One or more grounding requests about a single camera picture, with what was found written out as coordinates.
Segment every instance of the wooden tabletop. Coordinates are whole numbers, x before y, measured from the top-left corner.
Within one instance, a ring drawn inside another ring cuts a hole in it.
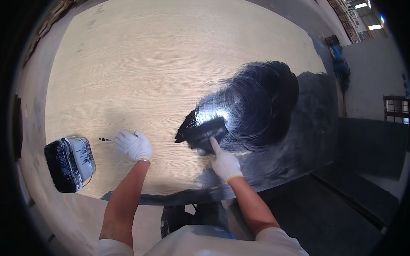
[[[246,1],[104,2],[73,18],[58,48],[46,142],[68,135],[90,141],[97,170],[83,195],[103,197],[134,165],[115,148],[123,129],[143,132],[153,146],[143,194],[200,190],[196,180],[211,158],[175,144],[178,128],[200,98],[220,89],[208,82],[267,60],[287,63],[296,76],[326,72],[305,31]]]

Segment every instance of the white cotton glove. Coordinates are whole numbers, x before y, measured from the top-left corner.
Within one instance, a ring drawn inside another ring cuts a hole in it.
[[[214,137],[209,141],[215,152],[215,158],[212,160],[215,173],[226,183],[234,177],[243,177],[238,159],[228,151],[222,150]]]
[[[135,162],[143,160],[151,163],[153,147],[150,140],[142,132],[136,131],[134,134],[127,130],[117,132],[115,145]]]

